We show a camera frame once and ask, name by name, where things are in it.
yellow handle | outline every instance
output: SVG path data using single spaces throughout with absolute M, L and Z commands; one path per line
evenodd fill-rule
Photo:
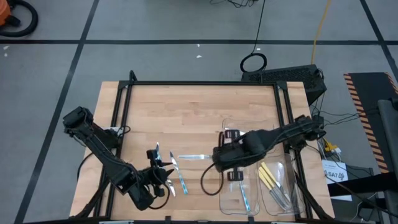
M 267 165 L 265 162 L 261 163 L 261 166 L 266 170 L 267 174 L 271 177 L 271 179 L 276 183 L 276 179 L 274 175 L 272 175 L 271 171 L 268 169 Z
M 262 182 L 268 187 L 269 190 L 271 190 L 271 186 L 268 184 L 266 178 L 259 172 L 259 177 L 262 180 Z
M 269 178 L 268 174 L 264 171 L 264 169 L 262 167 L 259 168 L 260 173 L 266 178 L 266 180 L 268 181 L 268 183 L 272 186 L 272 188 L 275 187 L 274 183 L 272 183 L 271 178 Z

wooden table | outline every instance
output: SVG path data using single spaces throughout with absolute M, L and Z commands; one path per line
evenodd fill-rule
M 117 82 L 103 82 L 95 110 L 95 123 L 109 127 L 117 92 Z M 288 83 L 290 103 L 294 117 L 309 115 L 309 108 L 302 83 Z M 280 91 L 284 121 L 288 123 Z M 120 123 L 124 98 L 121 100 L 118 122 Z M 121 158 L 137 169 L 149 166 L 145 151 L 160 144 L 163 161 L 169 161 L 169 151 L 175 157 L 181 154 L 211 154 L 218 144 L 218 133 L 226 118 L 264 121 L 264 129 L 278 128 L 275 97 L 271 86 L 147 86 L 132 88 L 127 125 L 131 132 L 124 137 Z M 316 142 L 309 145 L 316 147 Z M 275 151 L 282 153 L 281 145 Z M 305 148 L 301 152 L 303 168 L 309 191 L 317 202 L 331 216 L 334 215 L 331 200 L 323 174 L 318 152 Z M 200 176 L 211 161 L 178 160 L 188 188 L 184 195 L 178 175 L 174 172 L 173 181 L 177 196 L 170 196 L 168 204 L 160 210 L 139 211 L 128 195 L 115 192 L 112 219 L 115 220 L 164 220 L 170 215 L 172 220 L 234 220 L 245 221 L 245 216 L 225 215 L 220 211 L 219 196 L 207 196 L 200 187 Z M 90 200 L 100 180 L 102 165 L 95 158 L 89 158 L 83 165 L 77 183 L 70 215 L 77 214 Z M 205 178 L 206 189 L 214 192 L 218 188 L 219 173 L 210 170 Z M 108 191 L 103 196 L 101 214 L 104 215 Z M 153 206 L 161 205 L 165 198 L 155 200 Z M 292 221 L 294 216 L 272 216 L 259 201 L 260 212 L 255 221 Z

black floor line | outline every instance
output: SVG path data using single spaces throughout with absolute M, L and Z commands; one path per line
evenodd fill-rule
M 0 44 L 79 44 L 80 40 L 0 40 Z M 159 45 L 159 44 L 254 44 L 255 40 L 84 40 L 84 44 Z M 313 40 L 258 40 L 265 45 L 313 45 Z M 397 45 L 398 40 L 391 41 Z M 318 40 L 317 45 L 380 45 L 378 40 Z
M 397 68 L 396 61 L 394 60 L 394 58 L 392 58 L 390 50 L 388 49 L 386 41 L 384 41 L 384 38 L 381 35 L 381 32 L 376 24 L 376 21 L 373 18 L 372 12 L 371 12 L 368 4 L 366 3 L 365 0 L 361 0 L 361 4 L 362 4 L 363 9 L 365 10 L 366 16 L 369 19 L 369 22 L 371 23 L 374 33 L 375 33 L 378 41 L 380 42 L 381 49 L 383 49 L 384 55 L 386 56 L 386 59 L 388 61 L 388 64 L 390 65 L 392 73 L 396 77 L 396 80 L 398 80 L 398 68 Z
M 17 223 L 17 224 L 23 223 L 23 221 L 25 219 L 26 212 L 27 212 L 27 209 L 30 204 L 30 200 L 32 199 L 34 190 L 37 185 L 37 181 L 39 180 L 40 173 L 41 173 L 43 165 L 44 165 L 45 158 L 49 151 L 51 140 L 54 135 L 55 128 L 57 127 L 57 123 L 60 118 L 61 111 L 62 111 L 63 105 L 65 103 L 65 99 L 67 97 L 68 90 L 69 90 L 70 84 L 72 82 L 73 75 L 75 74 L 76 66 L 78 64 L 78 61 L 79 61 L 79 58 L 81 55 L 81 51 L 83 50 L 84 40 L 87 38 L 88 31 L 90 29 L 91 23 L 93 22 L 94 14 L 95 14 L 96 8 L 98 6 L 98 1 L 99 0 L 94 0 L 93 5 L 91 7 L 90 13 L 89 13 L 87 21 L 86 21 L 85 28 L 83 29 L 83 33 L 80 38 L 80 43 L 77 46 L 75 55 L 73 56 L 73 60 L 70 65 L 68 75 L 67 75 L 67 77 L 65 79 L 65 83 L 63 84 L 63 87 L 62 87 L 60 98 L 58 99 L 57 106 L 55 107 L 55 111 L 52 116 L 49 129 L 47 131 L 47 134 L 45 135 L 44 142 L 43 142 L 42 148 L 39 153 L 39 157 L 37 158 L 36 165 L 34 167 L 32 176 L 30 177 L 30 181 L 26 188 L 21 205 L 19 206 L 17 217 L 16 217 L 14 223 Z

gray floor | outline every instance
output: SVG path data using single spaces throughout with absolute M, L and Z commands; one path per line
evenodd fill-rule
M 94 110 L 102 81 L 126 79 L 133 69 L 140 80 L 234 80 L 239 63 L 252 44 L 86 44 L 76 70 L 72 59 L 94 0 L 35 0 L 37 30 L 23 40 L 75 40 L 73 44 L 0 44 L 0 217 L 13 223 L 61 89 L 73 79 L 60 116 L 76 106 Z M 367 0 L 385 40 L 398 40 L 394 0 Z M 262 1 L 241 9 L 208 0 L 99 0 L 88 40 L 255 39 Z M 261 40 L 312 40 L 326 0 L 266 1 Z M 17 16 L 29 18 L 24 9 Z M 320 40 L 377 40 L 360 1 L 333 1 Z M 310 63 L 311 45 L 258 45 L 268 69 Z M 398 46 L 388 46 L 398 59 Z M 247 69 L 258 67 L 255 60 Z M 328 91 L 322 109 L 355 113 L 344 73 L 389 72 L 380 45 L 319 45 L 316 65 L 324 71 Z M 326 135 L 343 150 L 351 165 L 379 173 L 361 123 L 356 120 L 327 127 Z M 25 222 L 67 218 L 76 187 L 83 148 L 63 134 L 61 121 L 25 215 Z

yellow cable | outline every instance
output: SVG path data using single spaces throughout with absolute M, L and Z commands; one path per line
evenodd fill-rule
M 317 47 L 317 40 L 318 40 L 318 38 L 319 38 L 319 35 L 321 34 L 321 29 L 322 29 L 323 21 L 324 21 L 325 18 L 326 18 L 326 14 L 328 14 L 328 10 L 329 10 L 330 3 L 331 3 L 331 0 L 328 0 L 328 3 L 326 4 L 326 7 L 325 7 L 325 12 L 323 13 L 321 22 L 319 23 L 319 26 L 318 26 L 317 35 L 315 36 L 315 39 L 313 40 L 311 64 L 313 64 L 313 60 L 314 60 L 314 58 L 315 58 L 315 49 L 316 49 L 316 47 Z

